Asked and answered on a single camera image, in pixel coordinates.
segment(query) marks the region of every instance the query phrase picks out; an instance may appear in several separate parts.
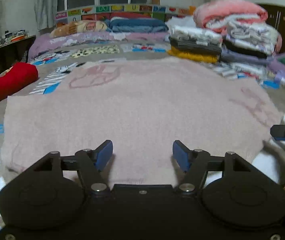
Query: screw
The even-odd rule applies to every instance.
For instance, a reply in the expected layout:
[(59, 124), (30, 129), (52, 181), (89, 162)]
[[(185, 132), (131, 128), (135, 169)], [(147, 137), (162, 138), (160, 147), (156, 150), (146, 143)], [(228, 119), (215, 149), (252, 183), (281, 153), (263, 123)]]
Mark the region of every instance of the screw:
[(190, 183), (184, 183), (184, 184), (180, 185), (179, 188), (184, 192), (191, 192), (195, 189), (195, 186), (193, 184), (190, 184)]
[(91, 189), (93, 191), (104, 191), (105, 189), (107, 188), (107, 185), (106, 184), (103, 184), (103, 183), (94, 183), (91, 185)]
[(281, 236), (280, 235), (273, 235), (270, 240), (281, 240)]
[(7, 234), (5, 237), (4, 237), (5, 240), (16, 240), (16, 238), (11, 235), (11, 234)]

